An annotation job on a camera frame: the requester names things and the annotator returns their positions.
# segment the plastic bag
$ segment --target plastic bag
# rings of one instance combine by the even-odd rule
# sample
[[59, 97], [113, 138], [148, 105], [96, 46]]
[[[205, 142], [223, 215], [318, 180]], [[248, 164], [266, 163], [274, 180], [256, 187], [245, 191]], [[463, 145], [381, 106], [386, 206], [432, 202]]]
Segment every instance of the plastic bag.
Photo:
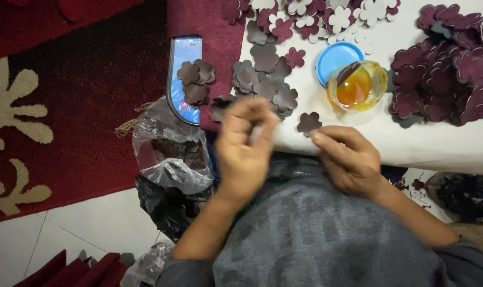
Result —
[[[202, 192], [211, 185], [211, 161], [204, 132], [179, 120], [168, 107], [165, 96], [146, 108], [136, 122], [132, 146], [140, 173], [145, 178], [160, 186], [177, 187], [187, 195]], [[200, 142], [205, 167], [193, 170], [182, 159], [166, 158], [153, 149], [152, 140]]]
[[428, 181], [427, 188], [462, 222], [483, 222], [483, 176], [442, 172]]
[[174, 243], [168, 240], [158, 242], [128, 268], [119, 282], [120, 287], [153, 286], [163, 270], [163, 264], [174, 249]]
[[200, 205], [207, 201], [211, 190], [184, 195], [178, 188], [154, 184], [143, 176], [135, 180], [140, 207], [169, 239], [177, 242], [194, 218]]

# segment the red carpet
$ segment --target red carpet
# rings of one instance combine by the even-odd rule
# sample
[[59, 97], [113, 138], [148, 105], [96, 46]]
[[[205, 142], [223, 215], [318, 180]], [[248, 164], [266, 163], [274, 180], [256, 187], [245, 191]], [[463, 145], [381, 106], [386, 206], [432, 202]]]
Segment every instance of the red carpet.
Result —
[[[76, 25], [136, 1], [119, 3]], [[0, 60], [0, 221], [134, 187], [131, 138], [113, 131], [165, 94], [165, 23], [165, 1], [147, 1], [80, 29], [29, 33], [50, 39], [35, 47], [2, 43], [0, 56], [21, 52]]]

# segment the hand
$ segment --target hand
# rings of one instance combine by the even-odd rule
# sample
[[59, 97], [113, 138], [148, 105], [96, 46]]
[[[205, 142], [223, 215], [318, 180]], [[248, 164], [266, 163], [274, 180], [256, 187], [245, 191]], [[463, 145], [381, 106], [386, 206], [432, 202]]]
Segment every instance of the hand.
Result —
[[[225, 114], [216, 152], [222, 178], [218, 195], [244, 205], [263, 185], [273, 151], [272, 134], [280, 123], [262, 98], [242, 99]], [[251, 142], [254, 126], [261, 133]]]
[[376, 200], [388, 183], [378, 150], [352, 127], [327, 126], [312, 133], [334, 184], [348, 195]]

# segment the glue jar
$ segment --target glue jar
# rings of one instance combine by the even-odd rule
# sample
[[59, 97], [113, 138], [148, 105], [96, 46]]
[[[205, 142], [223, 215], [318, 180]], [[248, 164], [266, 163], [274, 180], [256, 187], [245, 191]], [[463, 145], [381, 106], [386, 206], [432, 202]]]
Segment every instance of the glue jar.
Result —
[[358, 61], [332, 72], [327, 94], [343, 110], [363, 112], [374, 107], [387, 91], [387, 71], [374, 61]]

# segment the white table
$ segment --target white table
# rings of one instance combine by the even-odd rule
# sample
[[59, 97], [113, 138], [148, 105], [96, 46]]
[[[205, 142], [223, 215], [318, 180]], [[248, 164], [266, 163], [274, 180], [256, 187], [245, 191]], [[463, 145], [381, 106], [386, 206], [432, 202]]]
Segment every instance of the white table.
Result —
[[[390, 68], [394, 54], [399, 49], [407, 49], [422, 42], [427, 36], [416, 27], [420, 9], [427, 4], [458, 3], [461, 13], [480, 12], [483, 14], [483, 0], [401, 0], [397, 19], [389, 23], [378, 21], [366, 33], [375, 38], [376, 52], [366, 55], [367, 60], [379, 62]], [[247, 31], [241, 48], [240, 60], [250, 59], [252, 44], [246, 40]], [[483, 120], [455, 127], [449, 123], [428, 123], [401, 128], [392, 121], [387, 107], [392, 94], [387, 93], [373, 109], [357, 114], [336, 114], [326, 98], [326, 91], [316, 78], [317, 57], [328, 46], [325, 40], [316, 44], [302, 40], [298, 33], [282, 44], [276, 45], [279, 56], [288, 53], [290, 47], [304, 49], [305, 65], [293, 69], [285, 78], [291, 88], [298, 91], [298, 107], [276, 129], [274, 140], [276, 150], [302, 154], [316, 154], [317, 148], [309, 138], [296, 131], [300, 115], [316, 111], [319, 120], [326, 125], [353, 126], [360, 131], [381, 153], [382, 164], [408, 166], [427, 170], [443, 170], [459, 173], [483, 174]]]

